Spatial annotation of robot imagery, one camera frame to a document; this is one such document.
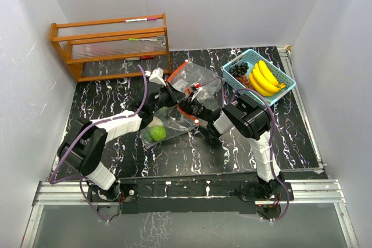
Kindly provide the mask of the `clear bag with green food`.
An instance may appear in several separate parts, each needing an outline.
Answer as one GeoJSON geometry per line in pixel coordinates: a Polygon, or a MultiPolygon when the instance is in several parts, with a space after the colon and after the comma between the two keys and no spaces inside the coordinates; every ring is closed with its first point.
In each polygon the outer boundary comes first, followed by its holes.
{"type": "Polygon", "coordinates": [[[140,133],[140,138],[146,148],[150,148],[158,143],[180,136],[186,132],[190,132],[200,124],[198,119],[191,120],[183,115],[179,106],[170,108],[164,107],[157,111],[153,117],[158,117],[163,121],[162,126],[166,129],[167,137],[160,142],[154,141],[149,133],[151,126],[147,125],[140,133]]]}

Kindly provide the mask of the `clear zip bag red seal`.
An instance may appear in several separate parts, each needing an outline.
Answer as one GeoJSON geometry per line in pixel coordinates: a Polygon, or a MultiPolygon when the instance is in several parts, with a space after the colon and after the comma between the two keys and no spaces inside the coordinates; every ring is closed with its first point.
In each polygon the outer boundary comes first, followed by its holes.
{"type": "Polygon", "coordinates": [[[222,89],[223,80],[211,70],[198,64],[185,60],[167,79],[176,90],[187,96],[193,91],[192,86],[199,84],[196,89],[196,98],[200,102],[212,98],[222,89]]]}

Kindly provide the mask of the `red fake grape bunch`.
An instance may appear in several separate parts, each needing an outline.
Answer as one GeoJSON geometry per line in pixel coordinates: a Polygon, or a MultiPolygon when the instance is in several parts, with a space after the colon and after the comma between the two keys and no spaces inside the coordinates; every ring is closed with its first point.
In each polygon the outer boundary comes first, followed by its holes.
{"type": "Polygon", "coordinates": [[[240,82],[245,88],[254,89],[254,87],[250,84],[248,78],[245,75],[236,76],[235,77],[238,82],[240,82]]]}

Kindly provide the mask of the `dark fake grape bunch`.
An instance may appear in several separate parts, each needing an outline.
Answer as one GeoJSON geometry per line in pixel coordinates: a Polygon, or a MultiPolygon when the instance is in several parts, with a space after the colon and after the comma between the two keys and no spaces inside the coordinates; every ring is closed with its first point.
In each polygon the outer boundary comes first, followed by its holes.
{"type": "Polygon", "coordinates": [[[229,69],[229,73],[237,78],[237,77],[240,77],[240,76],[244,76],[247,71],[249,69],[249,66],[246,62],[242,62],[240,64],[235,64],[234,66],[232,66],[230,69],[229,69]]]}

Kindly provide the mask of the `yellow fake banana bunch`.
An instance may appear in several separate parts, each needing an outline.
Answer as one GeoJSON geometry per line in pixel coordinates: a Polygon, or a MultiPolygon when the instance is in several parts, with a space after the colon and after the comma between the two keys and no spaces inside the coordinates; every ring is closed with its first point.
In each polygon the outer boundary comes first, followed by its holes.
{"type": "Polygon", "coordinates": [[[279,83],[263,60],[258,61],[249,73],[248,80],[254,90],[260,95],[271,97],[285,88],[284,83],[279,83]]]}

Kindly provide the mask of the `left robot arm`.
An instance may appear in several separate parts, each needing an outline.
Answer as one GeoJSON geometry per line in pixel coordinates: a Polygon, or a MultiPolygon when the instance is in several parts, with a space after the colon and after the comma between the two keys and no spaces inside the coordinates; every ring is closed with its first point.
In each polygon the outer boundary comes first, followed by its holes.
{"type": "Polygon", "coordinates": [[[89,180],[102,198],[113,201],[119,197],[120,186],[116,176],[101,162],[105,145],[125,134],[146,128],[153,115],[164,107],[173,107],[185,97],[168,82],[145,84],[141,100],[127,110],[100,120],[77,120],[59,146],[58,166],[66,163],[89,180]]]}

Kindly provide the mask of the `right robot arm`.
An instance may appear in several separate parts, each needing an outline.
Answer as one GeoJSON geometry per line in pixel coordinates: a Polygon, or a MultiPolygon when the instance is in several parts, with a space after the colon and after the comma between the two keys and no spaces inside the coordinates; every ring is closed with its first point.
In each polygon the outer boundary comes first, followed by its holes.
{"type": "Polygon", "coordinates": [[[256,162],[257,179],[243,182],[232,193],[242,200],[271,200],[284,191],[290,201],[284,176],[273,153],[273,114],[269,107],[242,94],[224,107],[217,100],[198,101],[194,94],[183,99],[179,108],[187,115],[207,122],[207,129],[214,136],[222,136],[232,128],[248,139],[256,162]]]}

